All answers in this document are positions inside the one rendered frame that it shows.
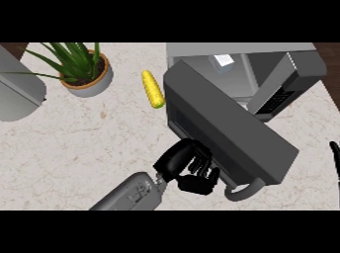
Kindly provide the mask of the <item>green spiky plant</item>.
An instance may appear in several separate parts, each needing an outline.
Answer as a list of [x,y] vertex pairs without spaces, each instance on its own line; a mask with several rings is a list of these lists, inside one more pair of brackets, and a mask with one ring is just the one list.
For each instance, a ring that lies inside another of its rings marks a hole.
[[58,79],[74,87],[87,85],[101,77],[107,66],[101,56],[99,43],[95,44],[93,51],[89,51],[83,42],[51,42],[49,44],[43,43],[43,46],[56,57],[58,62],[33,50],[27,49],[27,53],[56,70],[58,76],[39,72],[24,72],[24,75]]

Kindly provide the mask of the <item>grey and orange plant pot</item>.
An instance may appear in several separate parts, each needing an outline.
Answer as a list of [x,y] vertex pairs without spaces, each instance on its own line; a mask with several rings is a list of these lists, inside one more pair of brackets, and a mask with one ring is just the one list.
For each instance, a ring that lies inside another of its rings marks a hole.
[[102,58],[105,68],[101,71],[99,77],[89,84],[73,86],[65,81],[61,82],[68,92],[80,98],[90,98],[99,95],[107,90],[113,82],[114,71],[108,57],[104,53],[99,53],[99,57]]

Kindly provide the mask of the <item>white milk carton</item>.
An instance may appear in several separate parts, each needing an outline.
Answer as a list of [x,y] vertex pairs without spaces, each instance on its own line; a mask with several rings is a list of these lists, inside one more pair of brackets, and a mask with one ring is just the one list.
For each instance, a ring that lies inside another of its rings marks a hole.
[[221,74],[231,71],[235,60],[229,54],[218,54],[215,56],[216,69]]

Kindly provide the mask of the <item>grey microwave body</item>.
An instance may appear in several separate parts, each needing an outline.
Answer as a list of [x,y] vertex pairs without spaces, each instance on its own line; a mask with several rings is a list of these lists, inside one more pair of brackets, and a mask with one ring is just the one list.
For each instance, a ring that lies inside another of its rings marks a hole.
[[[235,60],[223,74],[218,54]],[[169,42],[169,67],[181,60],[265,123],[327,75],[312,42]]]

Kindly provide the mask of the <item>dark grey microwave door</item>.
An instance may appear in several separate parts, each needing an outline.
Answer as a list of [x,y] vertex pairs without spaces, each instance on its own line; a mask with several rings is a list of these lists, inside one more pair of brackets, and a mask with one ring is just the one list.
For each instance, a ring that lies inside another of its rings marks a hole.
[[209,147],[225,196],[244,201],[283,182],[299,150],[184,61],[164,75],[164,89],[170,129]]

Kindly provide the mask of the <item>pale grey rounded appliance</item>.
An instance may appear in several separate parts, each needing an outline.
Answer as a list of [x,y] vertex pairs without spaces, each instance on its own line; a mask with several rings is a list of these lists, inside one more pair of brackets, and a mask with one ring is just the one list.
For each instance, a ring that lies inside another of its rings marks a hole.
[[0,121],[25,118],[43,105],[48,86],[0,44]]

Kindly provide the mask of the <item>yellow corn cob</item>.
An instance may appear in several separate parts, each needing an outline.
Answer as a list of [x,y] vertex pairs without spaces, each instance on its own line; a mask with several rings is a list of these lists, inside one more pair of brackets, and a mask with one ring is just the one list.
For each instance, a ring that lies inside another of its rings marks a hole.
[[155,76],[150,70],[144,71],[142,77],[144,77],[144,86],[145,86],[151,105],[155,109],[158,109],[166,104],[166,97],[161,91],[161,87],[158,85]]

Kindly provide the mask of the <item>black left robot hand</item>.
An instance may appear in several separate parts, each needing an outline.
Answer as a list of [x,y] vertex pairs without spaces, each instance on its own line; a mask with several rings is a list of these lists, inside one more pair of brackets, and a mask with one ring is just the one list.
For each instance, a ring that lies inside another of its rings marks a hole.
[[182,139],[158,159],[154,168],[164,181],[178,181],[182,191],[207,196],[213,193],[221,169],[212,167],[213,153],[195,139]]

